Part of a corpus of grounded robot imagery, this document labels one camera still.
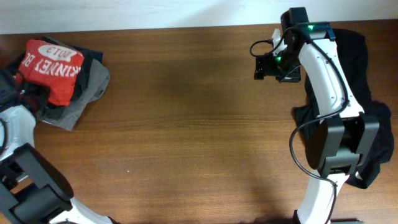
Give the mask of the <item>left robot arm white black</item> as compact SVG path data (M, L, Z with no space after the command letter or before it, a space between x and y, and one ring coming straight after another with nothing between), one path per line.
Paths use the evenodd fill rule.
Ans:
M34 146L36 118L12 75L1 70L1 213L11 223L112 223L79 202Z

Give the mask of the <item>red printed t-shirt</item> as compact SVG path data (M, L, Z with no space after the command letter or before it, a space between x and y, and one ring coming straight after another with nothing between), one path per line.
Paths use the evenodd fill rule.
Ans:
M21 74L16 75L16 80L18 83L27 81L49 88L49 103L68 106L84 59L77 50L30 39L18 67Z

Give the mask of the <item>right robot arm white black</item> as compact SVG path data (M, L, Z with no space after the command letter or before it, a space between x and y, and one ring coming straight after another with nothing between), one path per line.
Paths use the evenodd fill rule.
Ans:
M291 223L331 223L342 186L364 163L379 130L375 116L366 115L354 97L338 57L336 36L329 22L310 22L304 7L291 7L280 17L266 42L270 52L256 55L254 79L275 77L278 82L299 82L304 68L312 85L319 115L298 125L289 141L304 127L317 129L305 143L310 170L307 191Z

